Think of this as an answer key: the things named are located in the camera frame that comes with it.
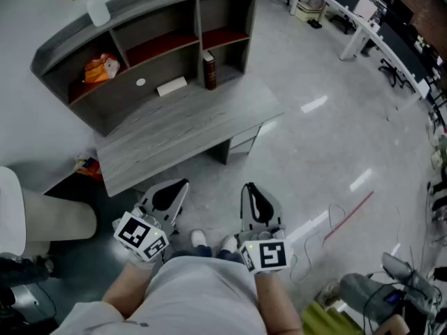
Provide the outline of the green padded object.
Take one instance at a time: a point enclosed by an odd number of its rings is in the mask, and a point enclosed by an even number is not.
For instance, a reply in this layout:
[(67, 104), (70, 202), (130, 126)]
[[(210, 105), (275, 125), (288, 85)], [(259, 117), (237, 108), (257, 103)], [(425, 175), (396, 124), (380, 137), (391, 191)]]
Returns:
[(360, 326), (345, 311), (327, 310), (313, 301), (301, 314), (304, 335), (363, 335)]

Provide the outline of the pale vase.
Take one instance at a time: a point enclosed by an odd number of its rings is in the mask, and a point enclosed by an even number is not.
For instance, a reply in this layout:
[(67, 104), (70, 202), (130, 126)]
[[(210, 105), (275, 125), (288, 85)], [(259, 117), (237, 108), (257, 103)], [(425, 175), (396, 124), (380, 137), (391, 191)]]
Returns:
[(110, 21), (110, 12), (104, 0), (87, 0), (86, 5), (95, 27), (101, 27)]

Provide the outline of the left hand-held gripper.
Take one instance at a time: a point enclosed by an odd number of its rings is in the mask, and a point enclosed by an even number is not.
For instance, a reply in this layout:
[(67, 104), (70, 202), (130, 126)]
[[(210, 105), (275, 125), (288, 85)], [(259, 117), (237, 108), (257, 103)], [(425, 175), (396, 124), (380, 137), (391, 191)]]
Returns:
[[(112, 222), (113, 237), (139, 260), (155, 261), (170, 244), (166, 230), (173, 230), (163, 226), (161, 221), (175, 226), (188, 191), (187, 179), (171, 179), (152, 186), (142, 197), (141, 204)], [(154, 211), (161, 221), (149, 214)]]

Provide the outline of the person's white shirt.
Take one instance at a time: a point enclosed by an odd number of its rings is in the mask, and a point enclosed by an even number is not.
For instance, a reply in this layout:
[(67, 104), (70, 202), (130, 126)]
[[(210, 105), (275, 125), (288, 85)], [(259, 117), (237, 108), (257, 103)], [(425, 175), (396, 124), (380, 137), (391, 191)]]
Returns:
[(254, 276), (237, 262), (181, 256), (151, 280), (128, 319), (103, 301), (77, 303), (52, 335), (266, 335)]

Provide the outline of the orange snack bag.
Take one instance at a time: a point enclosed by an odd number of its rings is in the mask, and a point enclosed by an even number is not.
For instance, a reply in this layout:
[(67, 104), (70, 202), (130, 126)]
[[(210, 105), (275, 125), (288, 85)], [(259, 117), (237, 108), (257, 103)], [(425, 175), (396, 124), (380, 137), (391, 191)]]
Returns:
[(120, 62), (113, 54), (104, 53), (85, 65), (83, 82), (95, 84), (111, 80), (118, 74), (120, 67)]

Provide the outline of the long white office desk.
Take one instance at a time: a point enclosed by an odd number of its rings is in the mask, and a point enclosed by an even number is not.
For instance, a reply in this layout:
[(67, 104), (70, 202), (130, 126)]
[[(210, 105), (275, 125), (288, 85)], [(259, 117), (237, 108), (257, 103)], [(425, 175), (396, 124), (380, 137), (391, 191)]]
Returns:
[[(393, 62), (393, 65), (397, 67), (398, 70), (403, 72), (406, 79), (409, 81), (411, 86), (414, 88), (415, 92), (411, 96), (411, 102), (417, 101), (419, 98), (426, 98), (429, 93), (429, 86), (425, 79), (422, 77), (420, 81), (416, 79), (416, 74), (412, 73), (404, 64), (404, 62), (400, 59), (400, 57), (393, 51), (391, 46), (387, 44), (385, 37), (379, 34), (379, 29), (375, 29), (375, 27), (371, 27), (369, 22), (367, 22), (362, 17), (356, 15), (354, 12), (349, 10), (348, 6), (341, 5), (336, 0), (323, 0), (330, 6), (336, 8), (343, 12), (343, 14), (347, 15), (350, 19), (352, 19), (357, 24), (356, 32), (353, 37), (349, 41), (348, 45), (345, 47), (344, 51), (340, 55), (340, 59), (344, 60), (350, 55), (354, 55), (354, 46), (356, 43), (360, 42), (361, 37), (372, 39), (377, 47), (387, 56), (387, 58)], [(298, 0), (293, 0), (291, 5), (290, 14), (293, 15), (298, 6)]]

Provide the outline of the person's dark trousers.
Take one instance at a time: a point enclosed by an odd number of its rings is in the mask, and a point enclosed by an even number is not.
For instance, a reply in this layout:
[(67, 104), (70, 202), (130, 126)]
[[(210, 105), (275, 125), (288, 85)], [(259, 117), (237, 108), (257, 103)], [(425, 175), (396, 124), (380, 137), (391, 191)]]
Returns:
[[(172, 260), (174, 258), (181, 257), (181, 256), (212, 258), (212, 249), (209, 246), (200, 245), (197, 247), (193, 247), (190, 250), (175, 251), (170, 256), (169, 260)], [(230, 252), (227, 249), (221, 249), (215, 256), (215, 258), (221, 259), (221, 260), (227, 260), (230, 262), (244, 264), (244, 260), (238, 252)]]

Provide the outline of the beige round chair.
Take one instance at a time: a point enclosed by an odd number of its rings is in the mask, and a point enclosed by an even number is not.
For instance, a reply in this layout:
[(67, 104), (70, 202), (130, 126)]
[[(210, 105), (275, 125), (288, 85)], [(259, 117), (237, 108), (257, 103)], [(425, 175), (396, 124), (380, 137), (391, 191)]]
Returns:
[(88, 204), (29, 191), (0, 167), (0, 255), (45, 255), (51, 242), (89, 239), (96, 227)]

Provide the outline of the beige storage box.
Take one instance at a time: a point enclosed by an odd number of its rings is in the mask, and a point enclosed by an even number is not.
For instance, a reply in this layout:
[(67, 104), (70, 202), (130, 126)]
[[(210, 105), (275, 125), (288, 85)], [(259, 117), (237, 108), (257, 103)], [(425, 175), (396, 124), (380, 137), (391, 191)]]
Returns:
[(312, 8), (308, 3), (299, 1), (295, 9), (294, 16), (299, 20), (306, 22), (309, 20), (316, 20), (320, 22), (327, 10), (326, 2), (322, 2), (317, 7)]

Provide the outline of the grey wooden desk with hutch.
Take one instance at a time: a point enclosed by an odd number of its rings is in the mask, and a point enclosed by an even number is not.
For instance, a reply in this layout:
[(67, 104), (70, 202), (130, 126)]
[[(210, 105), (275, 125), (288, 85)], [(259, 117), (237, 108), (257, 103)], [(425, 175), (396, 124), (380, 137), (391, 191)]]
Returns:
[[(205, 50), (216, 60), (218, 83), (246, 72), (256, 0), (111, 0), (107, 7), (108, 23), (95, 27), (79, 17), (31, 62), (34, 75), (97, 133), (108, 135), (171, 80), (203, 86)], [(85, 84), (85, 65), (104, 53), (118, 59), (118, 74)]]

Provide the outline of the black gear pile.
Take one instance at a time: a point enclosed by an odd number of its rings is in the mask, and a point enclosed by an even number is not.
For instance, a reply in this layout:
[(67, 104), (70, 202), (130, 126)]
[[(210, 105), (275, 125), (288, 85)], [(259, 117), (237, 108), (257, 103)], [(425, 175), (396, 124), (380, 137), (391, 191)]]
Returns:
[(42, 288), (54, 271), (47, 256), (0, 256), (0, 335), (50, 335), (57, 307)]

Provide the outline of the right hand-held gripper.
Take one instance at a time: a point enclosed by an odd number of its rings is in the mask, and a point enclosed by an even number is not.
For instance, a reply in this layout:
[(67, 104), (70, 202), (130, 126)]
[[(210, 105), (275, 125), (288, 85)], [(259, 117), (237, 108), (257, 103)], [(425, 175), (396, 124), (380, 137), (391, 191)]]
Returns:
[(238, 251), (250, 274), (266, 274), (291, 266), (292, 247), (286, 238), (286, 227), (270, 225), (273, 221), (281, 223), (281, 212), (278, 199), (267, 189), (254, 182), (242, 187), (242, 229), (237, 241)]

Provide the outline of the person's white left shoe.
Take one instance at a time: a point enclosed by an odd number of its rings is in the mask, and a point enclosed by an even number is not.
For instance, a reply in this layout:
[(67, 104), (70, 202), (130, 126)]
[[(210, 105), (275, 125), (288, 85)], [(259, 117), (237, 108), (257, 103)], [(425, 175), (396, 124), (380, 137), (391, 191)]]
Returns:
[(207, 246), (207, 240), (205, 233), (202, 230), (196, 229), (193, 230), (191, 233), (191, 244), (193, 247), (199, 247), (199, 246)]

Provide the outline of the dark brown book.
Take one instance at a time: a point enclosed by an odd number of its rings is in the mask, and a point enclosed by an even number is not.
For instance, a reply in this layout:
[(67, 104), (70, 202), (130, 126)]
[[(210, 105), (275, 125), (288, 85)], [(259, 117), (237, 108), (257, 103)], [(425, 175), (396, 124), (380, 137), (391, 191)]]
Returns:
[(214, 90), (217, 87), (215, 58), (208, 50), (203, 52), (203, 65), (205, 87), (208, 90)]

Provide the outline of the person's right forearm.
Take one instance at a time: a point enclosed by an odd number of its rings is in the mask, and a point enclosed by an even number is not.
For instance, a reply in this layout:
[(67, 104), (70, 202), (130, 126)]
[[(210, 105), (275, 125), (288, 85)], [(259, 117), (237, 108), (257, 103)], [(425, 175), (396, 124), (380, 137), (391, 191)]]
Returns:
[(277, 273), (255, 275), (258, 309), (268, 335), (304, 335), (300, 316)]

